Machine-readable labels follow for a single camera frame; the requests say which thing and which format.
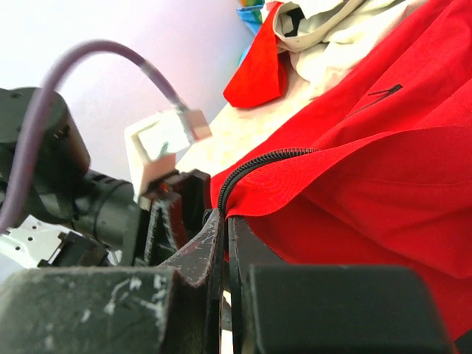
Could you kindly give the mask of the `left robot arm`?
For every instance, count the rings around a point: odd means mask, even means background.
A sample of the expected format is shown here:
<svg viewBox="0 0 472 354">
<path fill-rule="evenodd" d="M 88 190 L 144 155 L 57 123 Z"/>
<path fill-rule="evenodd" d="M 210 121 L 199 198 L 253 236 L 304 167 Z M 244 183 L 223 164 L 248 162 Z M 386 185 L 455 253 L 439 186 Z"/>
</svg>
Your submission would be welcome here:
<svg viewBox="0 0 472 354">
<path fill-rule="evenodd" d="M 65 100 L 53 94 L 32 184 L 1 253 L 25 268 L 157 266 L 192 240 L 210 207 L 209 176 L 173 171 L 153 183 L 145 206 L 128 181 L 89 167 L 90 156 Z"/>
</svg>

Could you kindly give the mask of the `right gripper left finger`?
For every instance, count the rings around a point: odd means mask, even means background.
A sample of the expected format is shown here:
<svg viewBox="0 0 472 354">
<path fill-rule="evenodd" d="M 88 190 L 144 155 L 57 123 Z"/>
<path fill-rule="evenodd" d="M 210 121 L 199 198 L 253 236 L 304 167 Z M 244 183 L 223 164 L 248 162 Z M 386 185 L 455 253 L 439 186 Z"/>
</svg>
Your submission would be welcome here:
<svg viewBox="0 0 472 354">
<path fill-rule="evenodd" d="M 219 353 L 223 218 L 156 267 L 31 269 L 1 286 L 3 353 Z"/>
</svg>

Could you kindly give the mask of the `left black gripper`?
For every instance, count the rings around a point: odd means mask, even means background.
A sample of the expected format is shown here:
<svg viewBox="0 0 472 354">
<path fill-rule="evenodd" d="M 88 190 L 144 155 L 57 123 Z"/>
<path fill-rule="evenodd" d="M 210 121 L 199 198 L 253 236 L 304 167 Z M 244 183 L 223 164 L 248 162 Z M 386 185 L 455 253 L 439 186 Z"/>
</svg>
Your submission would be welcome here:
<svg viewBox="0 0 472 354">
<path fill-rule="evenodd" d="M 133 264 L 157 266 L 174 255 L 204 225 L 211 208 L 210 175 L 200 170 L 170 173 L 153 182 L 140 198 L 144 216 L 139 226 Z"/>
</svg>

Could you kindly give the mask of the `red zip jacket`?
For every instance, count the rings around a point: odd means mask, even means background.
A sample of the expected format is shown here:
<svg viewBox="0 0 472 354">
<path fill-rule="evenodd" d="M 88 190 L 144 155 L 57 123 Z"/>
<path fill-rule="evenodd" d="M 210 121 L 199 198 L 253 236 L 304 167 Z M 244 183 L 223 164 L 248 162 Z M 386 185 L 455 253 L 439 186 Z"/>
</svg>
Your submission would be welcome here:
<svg viewBox="0 0 472 354">
<path fill-rule="evenodd" d="M 337 86 L 250 151 L 227 201 L 284 260 L 390 263 L 471 330 L 471 3 L 428 1 Z"/>
</svg>

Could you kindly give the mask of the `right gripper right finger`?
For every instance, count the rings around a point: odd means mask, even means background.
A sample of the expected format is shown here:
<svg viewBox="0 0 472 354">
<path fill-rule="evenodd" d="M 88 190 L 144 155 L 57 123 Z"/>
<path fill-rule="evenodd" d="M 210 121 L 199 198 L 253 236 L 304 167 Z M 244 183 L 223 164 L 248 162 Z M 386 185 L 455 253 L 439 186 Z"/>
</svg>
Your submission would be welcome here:
<svg viewBox="0 0 472 354">
<path fill-rule="evenodd" d="M 291 265 L 227 222 L 235 353 L 452 353 L 424 282 L 391 265 Z"/>
</svg>

